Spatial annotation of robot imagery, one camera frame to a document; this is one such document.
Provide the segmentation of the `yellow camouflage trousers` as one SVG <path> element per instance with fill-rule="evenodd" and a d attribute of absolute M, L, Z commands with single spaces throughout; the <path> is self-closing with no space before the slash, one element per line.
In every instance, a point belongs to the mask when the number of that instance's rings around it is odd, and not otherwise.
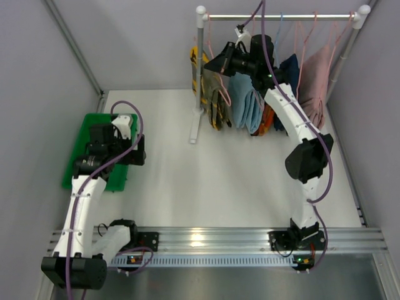
<path fill-rule="evenodd" d="M 198 47 L 194 46 L 191 48 L 189 54 L 192 68 L 192 91 L 194 95 L 197 94 L 197 56 Z M 225 98 L 228 100 L 228 95 L 223 89 L 223 85 L 218 76 L 219 74 L 207 69 L 203 71 L 203 64 L 209 62 L 209 58 L 204 51 L 202 59 L 201 107 L 206 111 L 209 123 L 215 130 L 220 131 L 224 125 L 231 128 L 232 123 L 229 118 L 229 109 L 225 102 Z"/>

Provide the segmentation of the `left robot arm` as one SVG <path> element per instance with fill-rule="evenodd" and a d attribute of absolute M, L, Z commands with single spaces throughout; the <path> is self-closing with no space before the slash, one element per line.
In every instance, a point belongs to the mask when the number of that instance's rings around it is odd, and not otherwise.
<path fill-rule="evenodd" d="M 116 165 L 142 166 L 146 158 L 144 138 L 133 139 L 133 117 L 119 115 L 112 121 L 93 124 L 84 154 L 72 169 L 71 201 L 66 220 L 51 256 L 44 257 L 41 270 L 56 286 L 99 290 L 104 285 L 107 266 L 124 248 L 138 243 L 133 220 L 113 221 L 106 234 L 93 242 L 94 213 Z"/>

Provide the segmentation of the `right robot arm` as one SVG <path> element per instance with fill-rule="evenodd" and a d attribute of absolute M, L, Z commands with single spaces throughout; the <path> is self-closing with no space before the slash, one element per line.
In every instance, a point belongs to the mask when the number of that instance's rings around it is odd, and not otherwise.
<path fill-rule="evenodd" d="M 240 77 L 248 77 L 281 121 L 293 146 L 284 160 L 286 177 L 294 184 L 292 216 L 289 227 L 277 232 L 273 249 L 300 251 L 325 250 L 327 232 L 316 210 L 324 199 L 316 192 L 323 172 L 332 171 L 333 137 L 322 134 L 302 110 L 290 77 L 283 66 L 274 65 L 274 44 L 266 34 L 251 37 L 248 48 L 242 42 L 228 42 L 224 49 L 204 65 L 205 70 L 230 77 L 238 87 Z"/>

